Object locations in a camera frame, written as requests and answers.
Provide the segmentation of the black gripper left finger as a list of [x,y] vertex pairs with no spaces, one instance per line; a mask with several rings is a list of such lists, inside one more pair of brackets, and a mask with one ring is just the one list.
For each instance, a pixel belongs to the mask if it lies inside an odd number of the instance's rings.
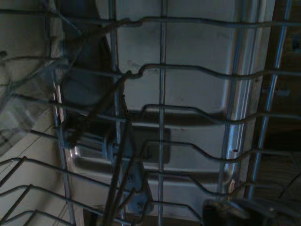
[[207,200],[203,203],[204,226],[238,226],[249,218],[248,211],[232,201]]

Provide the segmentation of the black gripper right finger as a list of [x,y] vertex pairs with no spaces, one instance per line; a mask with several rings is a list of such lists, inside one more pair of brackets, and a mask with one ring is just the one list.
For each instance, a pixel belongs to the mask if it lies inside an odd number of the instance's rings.
[[293,200],[235,199],[234,226],[299,226],[301,202]]

